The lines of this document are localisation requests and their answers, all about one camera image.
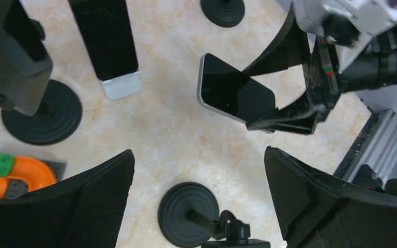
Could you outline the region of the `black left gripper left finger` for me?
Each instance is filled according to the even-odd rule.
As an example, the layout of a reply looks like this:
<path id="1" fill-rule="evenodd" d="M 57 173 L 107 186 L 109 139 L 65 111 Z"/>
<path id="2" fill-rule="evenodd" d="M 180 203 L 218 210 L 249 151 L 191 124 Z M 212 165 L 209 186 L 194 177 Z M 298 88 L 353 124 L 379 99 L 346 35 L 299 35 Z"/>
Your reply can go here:
<path id="1" fill-rule="evenodd" d="M 0 199 L 0 247 L 115 247 L 134 175 L 128 149 L 17 199 Z"/>

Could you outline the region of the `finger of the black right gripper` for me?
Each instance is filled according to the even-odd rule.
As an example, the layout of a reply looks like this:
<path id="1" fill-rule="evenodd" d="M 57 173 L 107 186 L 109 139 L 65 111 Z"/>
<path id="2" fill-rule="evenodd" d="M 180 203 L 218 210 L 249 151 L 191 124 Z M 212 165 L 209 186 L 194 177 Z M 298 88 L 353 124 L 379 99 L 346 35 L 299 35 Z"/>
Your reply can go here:
<path id="1" fill-rule="evenodd" d="M 272 42 L 242 72 L 247 76 L 257 76 L 283 71 L 293 66 L 307 65 L 310 55 L 307 33 L 299 28 L 294 7 L 290 7 Z"/>
<path id="2" fill-rule="evenodd" d="M 282 131 L 311 135 L 327 113 L 327 99 L 316 91 L 305 91 L 297 100 L 280 110 L 275 110 L 247 122 L 249 131 Z"/>

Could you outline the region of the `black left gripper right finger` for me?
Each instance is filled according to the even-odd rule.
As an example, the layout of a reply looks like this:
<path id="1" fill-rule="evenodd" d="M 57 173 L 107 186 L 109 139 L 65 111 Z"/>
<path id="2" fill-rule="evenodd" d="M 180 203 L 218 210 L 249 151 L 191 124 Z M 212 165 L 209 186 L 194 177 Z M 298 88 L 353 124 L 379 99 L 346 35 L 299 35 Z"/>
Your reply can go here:
<path id="1" fill-rule="evenodd" d="M 397 247 L 397 179 L 360 187 L 267 147 L 265 171 L 288 247 Z"/>

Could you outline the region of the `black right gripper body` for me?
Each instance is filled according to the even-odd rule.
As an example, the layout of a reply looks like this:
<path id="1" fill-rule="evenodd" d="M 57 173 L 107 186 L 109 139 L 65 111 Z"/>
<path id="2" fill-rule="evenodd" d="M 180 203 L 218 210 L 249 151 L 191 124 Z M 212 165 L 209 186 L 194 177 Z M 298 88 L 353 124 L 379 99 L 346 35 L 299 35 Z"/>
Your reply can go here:
<path id="1" fill-rule="evenodd" d="M 304 94 L 308 103 L 308 116 L 302 122 L 324 122 L 341 95 L 336 49 L 324 38 L 317 38 L 311 51 L 307 34 L 303 35 L 303 40 L 303 48 L 306 50 L 302 57 L 306 82 Z"/>

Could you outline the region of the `black clamp stand back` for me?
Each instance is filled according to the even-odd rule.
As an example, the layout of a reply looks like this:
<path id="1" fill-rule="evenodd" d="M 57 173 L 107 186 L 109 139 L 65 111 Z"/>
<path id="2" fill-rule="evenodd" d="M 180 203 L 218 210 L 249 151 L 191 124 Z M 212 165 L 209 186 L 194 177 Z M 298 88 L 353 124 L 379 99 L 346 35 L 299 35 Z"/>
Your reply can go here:
<path id="1" fill-rule="evenodd" d="M 224 28 L 237 26 L 245 16 L 243 0 L 200 0 L 200 5 L 209 21 Z"/>

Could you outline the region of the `black clamp stand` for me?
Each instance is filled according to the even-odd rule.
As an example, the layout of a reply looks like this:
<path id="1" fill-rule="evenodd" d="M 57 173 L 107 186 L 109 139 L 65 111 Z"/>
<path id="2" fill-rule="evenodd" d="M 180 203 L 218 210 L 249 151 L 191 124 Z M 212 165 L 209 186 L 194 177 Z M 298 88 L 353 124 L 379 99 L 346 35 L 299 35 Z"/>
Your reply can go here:
<path id="1" fill-rule="evenodd" d="M 209 21 L 224 28 L 237 26 L 245 16 L 243 0 L 200 0 L 200 5 Z"/>
<path id="2" fill-rule="evenodd" d="M 75 132 L 81 119 L 82 104 L 77 94 L 51 76 L 34 115 L 1 109 L 5 129 L 16 139 L 38 146 L 65 140 Z"/>
<path id="3" fill-rule="evenodd" d="M 158 208 L 158 224 L 176 247 L 270 247 L 252 239 L 250 225 L 228 211 L 220 211 L 214 194 L 204 185 L 183 182 L 170 188 Z"/>

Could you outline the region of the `black smartphone white edge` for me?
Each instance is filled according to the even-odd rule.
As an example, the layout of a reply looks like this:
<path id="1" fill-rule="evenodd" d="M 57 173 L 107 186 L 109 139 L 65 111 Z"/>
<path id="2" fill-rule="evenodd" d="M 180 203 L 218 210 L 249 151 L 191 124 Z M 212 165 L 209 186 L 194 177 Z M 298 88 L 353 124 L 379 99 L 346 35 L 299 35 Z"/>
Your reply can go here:
<path id="1" fill-rule="evenodd" d="M 276 111 L 272 90 L 210 53 L 201 57 L 196 98 L 204 108 L 242 124 Z"/>

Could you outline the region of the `silver metal phone stand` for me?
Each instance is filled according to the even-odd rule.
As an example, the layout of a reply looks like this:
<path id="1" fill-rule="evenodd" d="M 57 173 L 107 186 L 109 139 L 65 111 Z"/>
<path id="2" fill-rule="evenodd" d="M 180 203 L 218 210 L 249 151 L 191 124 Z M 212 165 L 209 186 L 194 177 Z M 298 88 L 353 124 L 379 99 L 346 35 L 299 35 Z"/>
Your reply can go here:
<path id="1" fill-rule="evenodd" d="M 140 70 L 116 78 L 102 81 L 105 95 L 110 100 L 117 100 L 142 90 L 143 86 L 139 78 Z"/>

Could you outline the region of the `dark green-edged smartphone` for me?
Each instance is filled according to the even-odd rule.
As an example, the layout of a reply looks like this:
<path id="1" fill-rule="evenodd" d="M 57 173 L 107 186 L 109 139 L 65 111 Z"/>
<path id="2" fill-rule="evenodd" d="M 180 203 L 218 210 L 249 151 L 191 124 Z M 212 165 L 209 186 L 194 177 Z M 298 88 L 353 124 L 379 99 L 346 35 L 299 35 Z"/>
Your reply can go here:
<path id="1" fill-rule="evenodd" d="M 20 1 L 0 1 L 0 108 L 34 115 L 53 63 L 43 45 L 40 23 Z"/>

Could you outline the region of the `purple smartphone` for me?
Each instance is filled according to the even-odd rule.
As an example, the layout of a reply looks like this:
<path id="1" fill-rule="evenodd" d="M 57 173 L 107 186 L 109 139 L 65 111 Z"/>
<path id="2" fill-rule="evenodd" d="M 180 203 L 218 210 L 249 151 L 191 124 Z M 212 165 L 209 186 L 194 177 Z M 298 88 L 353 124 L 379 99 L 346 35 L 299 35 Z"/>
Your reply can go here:
<path id="1" fill-rule="evenodd" d="M 69 5 L 99 80 L 138 71 L 126 1 L 69 1 Z"/>

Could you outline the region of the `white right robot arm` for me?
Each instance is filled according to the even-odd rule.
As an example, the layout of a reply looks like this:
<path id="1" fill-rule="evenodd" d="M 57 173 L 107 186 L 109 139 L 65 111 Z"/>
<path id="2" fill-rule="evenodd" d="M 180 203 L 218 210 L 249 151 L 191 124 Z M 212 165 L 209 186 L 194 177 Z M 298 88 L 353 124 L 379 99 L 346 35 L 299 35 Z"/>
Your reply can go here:
<path id="1" fill-rule="evenodd" d="M 310 135 L 342 94 L 397 85 L 397 3 L 292 1 L 278 34 L 247 76 L 301 65 L 305 91 L 247 121 L 247 129 Z"/>

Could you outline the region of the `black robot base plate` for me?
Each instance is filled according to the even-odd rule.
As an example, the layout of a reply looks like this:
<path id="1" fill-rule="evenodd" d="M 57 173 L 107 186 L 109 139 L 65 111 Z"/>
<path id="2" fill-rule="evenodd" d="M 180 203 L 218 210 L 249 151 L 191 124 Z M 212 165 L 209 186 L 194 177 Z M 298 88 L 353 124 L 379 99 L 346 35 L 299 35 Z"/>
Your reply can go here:
<path id="1" fill-rule="evenodd" d="M 360 169 L 352 180 L 352 184 L 397 197 L 397 178 L 389 179 L 386 183 L 383 183 L 367 164 L 360 166 Z"/>

